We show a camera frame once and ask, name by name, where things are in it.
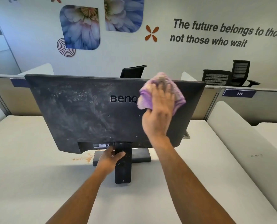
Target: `monitor stand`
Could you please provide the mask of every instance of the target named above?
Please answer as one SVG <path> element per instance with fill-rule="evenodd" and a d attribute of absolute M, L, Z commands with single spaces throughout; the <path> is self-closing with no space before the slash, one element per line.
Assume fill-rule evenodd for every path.
<path fill-rule="evenodd" d="M 115 154 L 124 151 L 126 155 L 121 158 L 115 168 L 115 183 L 131 182 L 131 164 L 151 162 L 151 156 L 148 148 L 133 148 L 130 142 L 115 142 Z M 93 166 L 97 166 L 98 160 L 103 151 L 96 151 L 93 158 Z"/>

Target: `chair armrest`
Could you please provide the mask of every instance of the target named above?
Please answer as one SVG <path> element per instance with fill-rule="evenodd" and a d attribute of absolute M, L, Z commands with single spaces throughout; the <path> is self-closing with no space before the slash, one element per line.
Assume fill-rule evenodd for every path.
<path fill-rule="evenodd" d="M 260 85 L 260 83 L 259 82 L 256 82 L 256 81 L 253 81 L 253 80 L 248 80 L 248 82 L 249 82 L 249 85 L 247 86 L 247 87 L 252 87 L 252 86 L 256 86 L 256 85 Z"/>

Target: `motivational quote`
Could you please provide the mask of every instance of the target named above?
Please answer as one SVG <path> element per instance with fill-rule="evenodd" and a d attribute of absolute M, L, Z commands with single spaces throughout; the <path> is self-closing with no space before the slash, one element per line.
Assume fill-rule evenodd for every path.
<path fill-rule="evenodd" d="M 257 29 L 254 29 L 254 28 L 236 26 L 235 24 L 225 25 L 225 23 L 223 23 L 221 26 L 218 26 L 217 24 L 207 24 L 205 22 L 200 23 L 200 22 L 194 21 L 192 25 L 190 25 L 189 22 L 184 22 L 182 21 L 182 19 L 174 19 L 174 22 L 175 22 L 174 28 L 241 34 L 242 39 L 228 40 L 223 37 L 210 39 L 208 37 L 197 37 L 193 35 L 193 33 L 191 33 L 188 35 L 186 34 L 171 35 L 170 41 L 172 42 L 187 42 L 187 43 L 196 43 L 196 44 L 205 44 L 205 45 L 211 44 L 211 45 L 221 45 L 221 46 L 230 45 L 233 47 L 245 47 L 248 43 L 248 40 L 243 39 L 243 37 L 247 35 L 277 38 L 277 30 L 273 28 L 268 28 L 265 31 L 260 27 L 258 27 Z"/>

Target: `black office chair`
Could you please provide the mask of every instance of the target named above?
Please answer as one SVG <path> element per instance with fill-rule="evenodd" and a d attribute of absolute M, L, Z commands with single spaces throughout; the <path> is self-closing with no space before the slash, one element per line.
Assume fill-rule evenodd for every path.
<path fill-rule="evenodd" d="M 230 71 L 205 69 L 202 81 L 206 82 L 207 85 L 229 86 L 231 79 L 232 73 Z"/>
<path fill-rule="evenodd" d="M 147 65 L 124 68 L 120 78 L 140 79 L 145 67 L 147 67 Z"/>
<path fill-rule="evenodd" d="M 242 86 L 242 87 L 251 87 L 253 85 L 260 85 L 260 83 L 252 80 L 248 80 L 249 85 L 243 86 L 245 83 L 248 72 L 249 72 L 249 61 L 233 61 L 233 69 L 232 69 L 232 80 L 231 86 Z"/>

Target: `orange x symbol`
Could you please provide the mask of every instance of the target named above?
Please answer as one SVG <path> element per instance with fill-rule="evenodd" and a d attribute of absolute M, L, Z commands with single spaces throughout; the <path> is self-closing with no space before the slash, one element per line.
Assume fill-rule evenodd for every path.
<path fill-rule="evenodd" d="M 149 27 L 149 25 L 146 26 L 146 29 L 147 29 L 147 31 L 150 32 L 151 34 L 147 35 L 147 36 L 145 37 L 145 40 L 148 41 L 149 38 L 152 36 L 154 42 L 156 42 L 156 41 L 157 41 L 157 38 L 156 38 L 156 36 L 153 35 L 153 34 L 159 30 L 159 27 L 158 27 L 158 26 L 155 27 L 154 30 L 153 30 L 152 32 L 151 32 L 151 28 Z"/>

